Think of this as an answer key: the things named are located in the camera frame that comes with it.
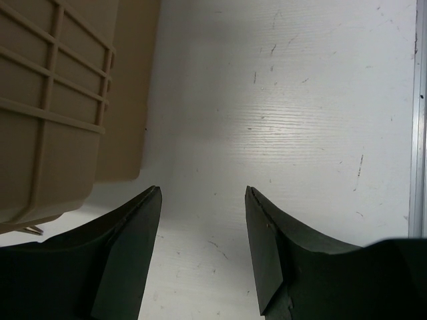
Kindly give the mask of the tan plastic toolbox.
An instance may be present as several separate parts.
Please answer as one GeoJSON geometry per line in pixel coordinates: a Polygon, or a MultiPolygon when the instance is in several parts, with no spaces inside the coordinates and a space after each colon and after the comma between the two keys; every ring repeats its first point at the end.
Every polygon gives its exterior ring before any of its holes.
{"type": "Polygon", "coordinates": [[[1,2],[1,232],[139,176],[159,1],[1,2]]]}

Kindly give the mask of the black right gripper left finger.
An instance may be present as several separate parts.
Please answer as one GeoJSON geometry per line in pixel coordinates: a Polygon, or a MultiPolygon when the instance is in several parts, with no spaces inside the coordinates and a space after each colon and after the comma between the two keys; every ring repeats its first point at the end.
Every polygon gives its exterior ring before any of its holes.
{"type": "Polygon", "coordinates": [[[1,248],[2,319],[137,319],[161,213],[159,187],[80,227],[1,248]]]}

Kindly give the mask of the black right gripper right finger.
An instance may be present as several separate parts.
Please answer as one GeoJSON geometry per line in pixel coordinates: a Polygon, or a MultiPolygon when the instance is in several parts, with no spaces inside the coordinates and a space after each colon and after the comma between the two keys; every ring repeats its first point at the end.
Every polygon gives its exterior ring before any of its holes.
{"type": "Polygon", "coordinates": [[[425,319],[426,240],[359,247],[245,194],[260,315],[266,319],[425,319]]]}

